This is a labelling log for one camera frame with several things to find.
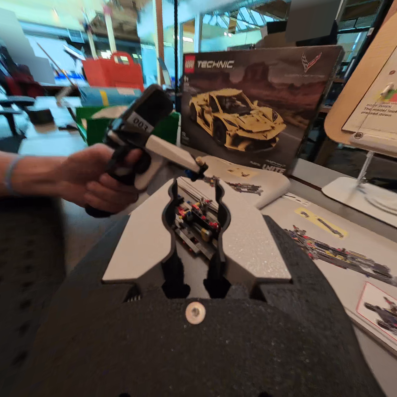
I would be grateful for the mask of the building instruction booklet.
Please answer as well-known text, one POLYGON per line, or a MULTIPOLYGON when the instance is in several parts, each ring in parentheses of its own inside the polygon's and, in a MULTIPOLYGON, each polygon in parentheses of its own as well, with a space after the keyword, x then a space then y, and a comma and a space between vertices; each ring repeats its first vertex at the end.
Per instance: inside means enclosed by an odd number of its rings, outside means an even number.
POLYGON ((220 178, 243 185, 240 195, 283 228, 312 259, 335 290, 355 325, 396 355, 396 230, 391 239, 357 225, 346 207, 331 212, 319 206, 320 193, 289 182, 272 171, 236 165, 214 156, 203 156, 207 180, 178 184, 194 198, 213 200, 210 183, 220 178))

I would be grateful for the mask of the red tote bag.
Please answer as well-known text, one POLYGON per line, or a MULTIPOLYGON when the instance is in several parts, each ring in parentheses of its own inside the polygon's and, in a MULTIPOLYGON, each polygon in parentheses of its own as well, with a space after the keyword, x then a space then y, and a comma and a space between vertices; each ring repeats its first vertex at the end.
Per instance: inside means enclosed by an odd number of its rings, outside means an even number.
POLYGON ((133 88, 144 91, 142 68, 126 52, 114 52, 109 59, 92 57, 82 61, 90 87, 133 88))

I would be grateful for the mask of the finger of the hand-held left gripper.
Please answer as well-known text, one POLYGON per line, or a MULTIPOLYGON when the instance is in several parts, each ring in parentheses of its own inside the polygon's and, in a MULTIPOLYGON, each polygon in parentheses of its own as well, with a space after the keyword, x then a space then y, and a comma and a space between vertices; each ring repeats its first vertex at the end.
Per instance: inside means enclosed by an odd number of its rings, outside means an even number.
POLYGON ((155 135, 149 136, 145 144, 145 149, 149 154, 165 159, 184 170, 197 169, 195 158, 188 151, 155 135))

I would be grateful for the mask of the yellow car toy set box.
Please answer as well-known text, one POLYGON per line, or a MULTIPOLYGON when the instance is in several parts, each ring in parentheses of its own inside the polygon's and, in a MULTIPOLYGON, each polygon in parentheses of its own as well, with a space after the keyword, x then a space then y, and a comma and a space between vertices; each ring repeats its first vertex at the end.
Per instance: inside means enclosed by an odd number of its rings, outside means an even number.
POLYGON ((184 54, 181 144, 287 176, 343 55, 339 45, 184 54))

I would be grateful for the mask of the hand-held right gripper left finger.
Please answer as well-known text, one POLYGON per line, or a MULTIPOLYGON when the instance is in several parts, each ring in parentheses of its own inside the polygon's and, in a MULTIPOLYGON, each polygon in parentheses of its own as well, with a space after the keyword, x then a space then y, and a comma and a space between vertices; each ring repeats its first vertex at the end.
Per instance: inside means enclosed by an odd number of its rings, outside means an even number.
POLYGON ((103 284, 162 285, 165 282, 161 264, 175 250, 166 209, 177 198, 176 182, 175 179, 167 181, 131 212, 102 276, 103 284))

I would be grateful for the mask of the printed instruction sheet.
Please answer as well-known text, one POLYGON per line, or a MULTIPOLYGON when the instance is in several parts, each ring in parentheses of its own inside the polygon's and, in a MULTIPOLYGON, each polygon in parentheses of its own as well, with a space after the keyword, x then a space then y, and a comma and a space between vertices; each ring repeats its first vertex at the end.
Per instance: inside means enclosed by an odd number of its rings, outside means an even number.
POLYGON ((343 131, 397 132, 397 50, 390 55, 375 81, 345 122, 343 131))

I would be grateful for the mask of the white document stand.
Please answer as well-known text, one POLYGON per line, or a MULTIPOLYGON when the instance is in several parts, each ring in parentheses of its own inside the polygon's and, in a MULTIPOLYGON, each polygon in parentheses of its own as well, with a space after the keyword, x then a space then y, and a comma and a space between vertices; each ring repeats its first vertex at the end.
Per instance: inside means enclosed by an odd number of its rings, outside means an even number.
POLYGON ((397 133, 346 132, 342 128, 397 48, 397 15, 383 23, 325 119, 327 136, 340 144, 366 151, 356 179, 339 177, 322 188, 328 198, 396 227, 396 193, 366 181, 375 154, 396 158, 397 133))

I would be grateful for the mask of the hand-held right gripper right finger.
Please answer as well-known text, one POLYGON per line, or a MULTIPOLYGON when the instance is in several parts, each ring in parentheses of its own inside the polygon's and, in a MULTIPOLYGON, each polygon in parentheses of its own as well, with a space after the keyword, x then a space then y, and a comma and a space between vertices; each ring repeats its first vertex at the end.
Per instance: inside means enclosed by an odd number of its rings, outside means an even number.
POLYGON ((232 285, 291 282, 292 276, 260 210, 223 180, 216 181, 215 189, 224 277, 232 285))

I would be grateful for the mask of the black office chair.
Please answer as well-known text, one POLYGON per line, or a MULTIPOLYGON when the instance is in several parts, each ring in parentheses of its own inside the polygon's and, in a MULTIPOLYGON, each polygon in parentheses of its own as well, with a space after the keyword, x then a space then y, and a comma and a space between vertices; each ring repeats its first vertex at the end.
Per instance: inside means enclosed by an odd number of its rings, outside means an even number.
POLYGON ((14 120, 15 115, 21 115, 27 112, 27 108, 33 106, 36 99, 25 96, 5 96, 0 99, 0 115, 5 117, 8 122, 10 131, 14 137, 25 138, 25 133, 19 130, 14 120))

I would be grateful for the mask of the person's left hand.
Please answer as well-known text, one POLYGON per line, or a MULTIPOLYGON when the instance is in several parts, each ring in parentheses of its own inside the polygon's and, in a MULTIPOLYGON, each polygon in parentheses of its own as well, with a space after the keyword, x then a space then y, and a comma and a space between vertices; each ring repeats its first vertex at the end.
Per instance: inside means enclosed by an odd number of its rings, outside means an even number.
POLYGON ((114 151, 96 144, 67 157, 57 167, 57 196, 80 207, 117 214, 138 201, 139 193, 107 173, 114 151))

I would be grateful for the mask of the light blue roll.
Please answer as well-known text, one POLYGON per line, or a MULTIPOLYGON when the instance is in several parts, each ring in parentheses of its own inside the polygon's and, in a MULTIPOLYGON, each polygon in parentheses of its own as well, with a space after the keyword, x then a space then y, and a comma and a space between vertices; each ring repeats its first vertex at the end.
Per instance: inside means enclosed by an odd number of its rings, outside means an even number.
POLYGON ((78 87, 85 107, 129 106, 142 94, 140 89, 124 87, 78 87))

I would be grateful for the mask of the person's left forearm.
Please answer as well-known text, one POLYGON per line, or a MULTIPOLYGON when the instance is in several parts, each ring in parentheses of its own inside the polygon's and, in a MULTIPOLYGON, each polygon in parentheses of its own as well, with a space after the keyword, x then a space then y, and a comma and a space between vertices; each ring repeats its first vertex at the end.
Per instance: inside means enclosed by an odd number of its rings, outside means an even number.
MULTIPOLYGON (((0 197, 10 196, 3 184, 4 175, 17 154, 0 152, 0 197)), ((62 181, 58 168, 65 156, 25 156, 13 172, 12 185, 21 196, 59 197, 62 181)))

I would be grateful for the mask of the toy car chassis model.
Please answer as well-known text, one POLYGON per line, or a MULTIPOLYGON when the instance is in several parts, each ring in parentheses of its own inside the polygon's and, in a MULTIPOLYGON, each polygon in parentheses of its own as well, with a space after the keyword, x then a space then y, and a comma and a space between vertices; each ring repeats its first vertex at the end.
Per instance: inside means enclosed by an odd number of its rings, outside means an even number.
POLYGON ((221 226, 213 200, 186 200, 178 194, 172 228, 192 256, 210 261, 215 255, 221 226))

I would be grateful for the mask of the blue wristband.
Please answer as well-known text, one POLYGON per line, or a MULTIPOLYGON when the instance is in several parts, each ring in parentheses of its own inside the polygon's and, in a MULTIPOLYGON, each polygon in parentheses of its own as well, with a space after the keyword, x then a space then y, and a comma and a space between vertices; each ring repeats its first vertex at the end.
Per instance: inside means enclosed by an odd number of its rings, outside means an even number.
POLYGON ((6 191, 7 191, 7 193, 10 196, 14 196, 14 197, 20 197, 21 196, 13 188, 12 177, 13 177, 13 172, 14 172, 15 168, 17 167, 18 163, 24 158, 25 158, 25 155, 19 155, 18 154, 17 157, 15 157, 11 161, 11 163, 9 164, 9 166, 6 169, 6 172, 5 172, 5 175, 4 175, 3 184, 4 184, 4 187, 5 187, 6 191))

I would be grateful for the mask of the green plastic bin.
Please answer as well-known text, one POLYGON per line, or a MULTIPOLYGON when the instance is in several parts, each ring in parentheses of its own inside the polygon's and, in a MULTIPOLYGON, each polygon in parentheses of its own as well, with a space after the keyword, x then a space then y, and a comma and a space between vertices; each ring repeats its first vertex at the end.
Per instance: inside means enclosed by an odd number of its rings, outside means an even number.
MULTIPOLYGON (((83 141, 88 146, 102 143, 107 127, 112 121, 109 118, 93 118, 93 115, 102 109, 104 109, 102 106, 81 106, 76 108, 75 123, 83 141)), ((176 146, 180 146, 181 114, 172 112, 157 124, 152 134, 176 146)))

